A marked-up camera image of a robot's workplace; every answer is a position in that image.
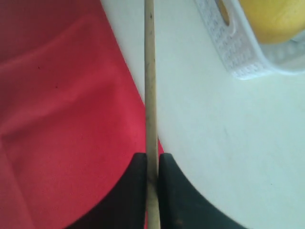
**black object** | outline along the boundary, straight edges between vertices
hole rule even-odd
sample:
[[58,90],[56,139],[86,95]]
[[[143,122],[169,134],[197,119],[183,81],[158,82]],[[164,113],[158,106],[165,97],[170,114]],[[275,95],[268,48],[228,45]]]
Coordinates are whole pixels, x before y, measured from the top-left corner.
[[162,229],[245,229],[192,186],[171,154],[160,156],[158,197]]
[[121,179],[92,210],[68,229],[143,229],[146,203],[146,154],[137,153]]

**lemon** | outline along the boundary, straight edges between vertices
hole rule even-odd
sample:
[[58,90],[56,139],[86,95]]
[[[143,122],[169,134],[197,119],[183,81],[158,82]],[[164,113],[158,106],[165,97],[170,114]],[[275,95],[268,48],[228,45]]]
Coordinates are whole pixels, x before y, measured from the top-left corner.
[[[285,42],[305,29],[305,0],[239,0],[260,43]],[[222,0],[220,12],[229,23]]]

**red fabric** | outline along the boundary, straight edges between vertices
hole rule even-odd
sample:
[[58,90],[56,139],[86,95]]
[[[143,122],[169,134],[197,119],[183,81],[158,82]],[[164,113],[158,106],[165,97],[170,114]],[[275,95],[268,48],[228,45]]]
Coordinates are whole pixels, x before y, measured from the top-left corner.
[[0,31],[0,228],[62,228],[145,151],[144,106],[99,0],[0,0]]

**wooden stick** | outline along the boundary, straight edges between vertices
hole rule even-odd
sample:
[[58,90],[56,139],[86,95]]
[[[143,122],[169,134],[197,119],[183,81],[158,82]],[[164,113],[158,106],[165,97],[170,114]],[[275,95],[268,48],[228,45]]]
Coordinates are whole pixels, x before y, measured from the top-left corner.
[[147,154],[147,213],[148,229],[160,228],[158,181],[158,134],[156,113],[156,69],[153,0],[144,0],[145,14],[145,115]]

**white plastic basket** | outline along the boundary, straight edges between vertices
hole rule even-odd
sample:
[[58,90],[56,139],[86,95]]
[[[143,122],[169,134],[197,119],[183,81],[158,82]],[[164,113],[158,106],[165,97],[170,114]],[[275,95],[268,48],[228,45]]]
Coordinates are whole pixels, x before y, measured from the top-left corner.
[[239,79],[271,73],[305,73],[305,44],[288,41],[259,44],[238,0],[223,0],[230,24],[227,26],[217,0],[195,0],[201,17],[226,69]]

